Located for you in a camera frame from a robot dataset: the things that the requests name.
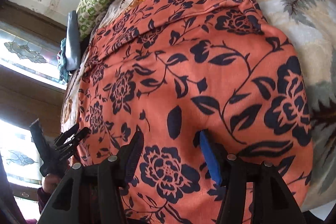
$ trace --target orange fabric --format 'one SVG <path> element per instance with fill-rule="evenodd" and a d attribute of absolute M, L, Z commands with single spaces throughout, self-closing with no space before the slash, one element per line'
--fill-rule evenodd
<path fill-rule="evenodd" d="M 287 37 L 256 0 L 144 0 L 96 31 L 80 90 L 78 147 L 98 164 L 135 131 L 144 149 L 121 191 L 127 217 L 212 223 L 225 189 L 211 180 L 199 130 L 243 160 L 271 161 L 299 205 L 311 177 L 302 74 Z M 244 223 L 251 217 L 247 191 Z"/>

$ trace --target bed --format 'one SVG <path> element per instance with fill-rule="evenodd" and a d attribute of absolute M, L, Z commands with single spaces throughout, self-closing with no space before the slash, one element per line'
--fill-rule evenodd
<path fill-rule="evenodd" d="M 144 0 L 114 0 L 96 20 L 91 33 L 112 23 L 125 10 Z M 336 197 L 336 0 L 257 0 L 269 24 L 282 30 L 299 58 L 312 117 L 314 144 L 310 188 L 301 209 L 310 210 Z M 62 111 L 62 132 L 78 121 L 80 68 L 68 83 Z"/>

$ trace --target orange floral fabric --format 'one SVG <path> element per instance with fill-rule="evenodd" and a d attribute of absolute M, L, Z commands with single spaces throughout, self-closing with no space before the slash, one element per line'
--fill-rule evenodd
<path fill-rule="evenodd" d="M 288 38 L 256 0 L 144 0 L 98 29 L 80 89 L 84 165 L 144 149 L 121 190 L 127 217 L 212 223 L 225 188 L 211 180 L 198 131 L 245 161 L 271 161 L 299 205 L 312 168 L 304 82 Z M 244 223 L 252 191 L 248 187 Z"/>

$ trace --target orange cloth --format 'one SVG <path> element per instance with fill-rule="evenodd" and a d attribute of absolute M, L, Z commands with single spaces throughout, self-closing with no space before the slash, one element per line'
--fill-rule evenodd
<path fill-rule="evenodd" d="M 302 204 L 312 143 L 295 50 L 256 0 L 144 0 L 96 31 L 81 79 L 78 147 L 98 164 L 144 133 L 127 217 L 212 223 L 225 189 L 211 180 L 197 131 L 243 160 L 278 166 Z M 244 223 L 251 217 L 247 191 Z"/>

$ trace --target hand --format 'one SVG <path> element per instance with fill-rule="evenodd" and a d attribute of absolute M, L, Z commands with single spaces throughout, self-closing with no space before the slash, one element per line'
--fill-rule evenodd
<path fill-rule="evenodd" d="M 45 178 L 42 178 L 42 189 L 48 194 L 52 194 L 57 185 L 60 183 L 61 178 L 57 175 L 48 174 Z"/>

